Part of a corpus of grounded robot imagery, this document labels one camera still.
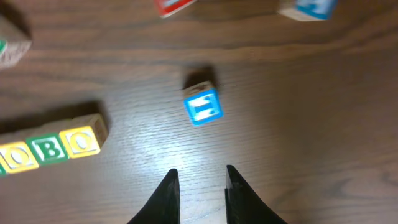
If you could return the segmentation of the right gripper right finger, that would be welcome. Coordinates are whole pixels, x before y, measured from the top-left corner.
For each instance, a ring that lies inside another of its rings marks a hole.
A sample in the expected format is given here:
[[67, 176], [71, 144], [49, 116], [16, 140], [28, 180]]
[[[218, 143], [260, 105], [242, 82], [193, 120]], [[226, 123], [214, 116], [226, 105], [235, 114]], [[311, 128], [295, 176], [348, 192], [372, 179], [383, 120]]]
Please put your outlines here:
[[227, 224], [287, 224], [255, 193], [232, 165], [226, 166]]

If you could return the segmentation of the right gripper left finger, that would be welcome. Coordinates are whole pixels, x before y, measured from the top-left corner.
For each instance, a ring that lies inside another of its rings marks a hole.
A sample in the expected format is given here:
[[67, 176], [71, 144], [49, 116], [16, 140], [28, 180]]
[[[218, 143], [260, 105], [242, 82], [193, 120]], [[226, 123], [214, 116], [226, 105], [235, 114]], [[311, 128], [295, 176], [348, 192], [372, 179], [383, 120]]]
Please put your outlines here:
[[180, 184], [170, 169], [146, 204], [127, 224], [180, 224]]

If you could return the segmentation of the blue I block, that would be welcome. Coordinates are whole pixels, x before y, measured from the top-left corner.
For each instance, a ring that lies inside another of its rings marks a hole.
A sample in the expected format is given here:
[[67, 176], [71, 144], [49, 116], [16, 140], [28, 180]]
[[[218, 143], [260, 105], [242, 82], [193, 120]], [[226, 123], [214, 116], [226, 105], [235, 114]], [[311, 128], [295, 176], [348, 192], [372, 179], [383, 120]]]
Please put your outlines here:
[[210, 81], [183, 89], [183, 105], [194, 126], [216, 121], [223, 117], [218, 91]]

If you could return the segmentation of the green B block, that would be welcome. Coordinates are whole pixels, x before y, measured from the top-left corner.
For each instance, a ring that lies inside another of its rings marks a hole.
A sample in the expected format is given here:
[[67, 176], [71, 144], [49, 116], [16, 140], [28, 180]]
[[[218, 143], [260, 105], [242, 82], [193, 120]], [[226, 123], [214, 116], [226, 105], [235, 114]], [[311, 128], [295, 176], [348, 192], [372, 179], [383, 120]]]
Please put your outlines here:
[[70, 158], [60, 138], [60, 129], [56, 125], [46, 124], [34, 129], [25, 142], [39, 166], [57, 164]]

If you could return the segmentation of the yellow O block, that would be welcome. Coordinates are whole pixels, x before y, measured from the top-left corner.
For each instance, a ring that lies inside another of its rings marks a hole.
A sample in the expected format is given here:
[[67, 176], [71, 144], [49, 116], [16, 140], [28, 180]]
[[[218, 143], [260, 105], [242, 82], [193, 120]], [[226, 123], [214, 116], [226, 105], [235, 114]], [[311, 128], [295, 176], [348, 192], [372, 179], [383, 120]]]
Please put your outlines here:
[[39, 167], [26, 139], [33, 130], [1, 134], [1, 165], [6, 174], [16, 174]]

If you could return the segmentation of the green R block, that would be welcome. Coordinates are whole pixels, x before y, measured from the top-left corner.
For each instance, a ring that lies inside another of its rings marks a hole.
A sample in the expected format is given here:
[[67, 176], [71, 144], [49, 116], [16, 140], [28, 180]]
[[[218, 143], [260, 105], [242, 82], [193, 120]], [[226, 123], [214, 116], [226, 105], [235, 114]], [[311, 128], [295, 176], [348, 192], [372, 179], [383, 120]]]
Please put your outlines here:
[[1, 177], [7, 176], [7, 172], [1, 164], [0, 164], [0, 176]]

